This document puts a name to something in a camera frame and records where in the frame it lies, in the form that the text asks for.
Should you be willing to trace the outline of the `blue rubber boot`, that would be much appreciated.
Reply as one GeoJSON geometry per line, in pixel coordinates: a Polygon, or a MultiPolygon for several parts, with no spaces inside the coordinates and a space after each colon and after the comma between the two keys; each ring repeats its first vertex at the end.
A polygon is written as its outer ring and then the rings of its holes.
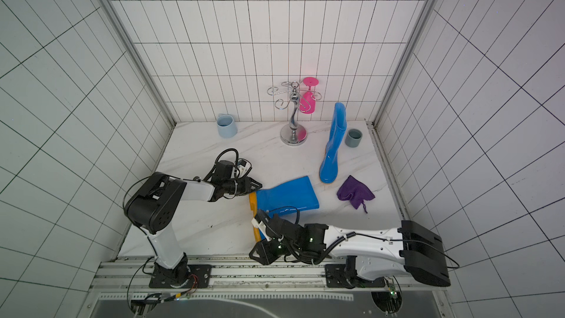
{"type": "Polygon", "coordinates": [[[270,214],[286,215],[319,208],[319,200],[309,176],[251,192],[249,199],[253,216],[259,209],[270,214]]]}
{"type": "Polygon", "coordinates": [[[335,103],[330,136],[325,148],[324,160],[320,166],[319,178],[323,183],[333,183],[338,176],[338,150],[347,130],[345,105],[335,103]]]}

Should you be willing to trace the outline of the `purple cloth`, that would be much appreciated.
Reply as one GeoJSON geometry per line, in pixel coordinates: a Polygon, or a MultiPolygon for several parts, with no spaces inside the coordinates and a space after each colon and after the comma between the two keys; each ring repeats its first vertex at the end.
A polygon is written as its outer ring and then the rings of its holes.
{"type": "Polygon", "coordinates": [[[368,213],[366,202],[375,199],[375,195],[369,187],[352,175],[344,181],[336,195],[339,200],[349,202],[354,209],[362,207],[364,213],[368,213]]]}

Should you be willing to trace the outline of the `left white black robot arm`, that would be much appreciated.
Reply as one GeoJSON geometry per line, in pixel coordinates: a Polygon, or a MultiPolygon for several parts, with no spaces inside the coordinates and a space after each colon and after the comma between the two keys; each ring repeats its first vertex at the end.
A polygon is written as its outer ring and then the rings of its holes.
{"type": "Polygon", "coordinates": [[[124,214],[148,238],[161,269],[181,268],[185,258],[172,227],[172,219],[182,201],[213,203],[222,198],[249,195],[262,183],[240,172],[235,162],[217,161],[204,178],[191,180],[155,172],[124,203],[124,214]]]}

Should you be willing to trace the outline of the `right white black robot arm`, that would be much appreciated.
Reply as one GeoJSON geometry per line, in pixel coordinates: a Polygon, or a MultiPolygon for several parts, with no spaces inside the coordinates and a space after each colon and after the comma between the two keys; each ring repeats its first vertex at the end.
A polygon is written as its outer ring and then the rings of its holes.
{"type": "Polygon", "coordinates": [[[325,224],[299,225],[259,210],[252,219],[260,232],[250,258],[270,265],[281,257],[312,266],[326,259],[345,259],[340,282],[355,288],[381,278],[410,275],[433,287],[449,287],[449,271],[458,263],[446,255],[440,235],[403,220],[399,228],[366,231],[325,224]]]}

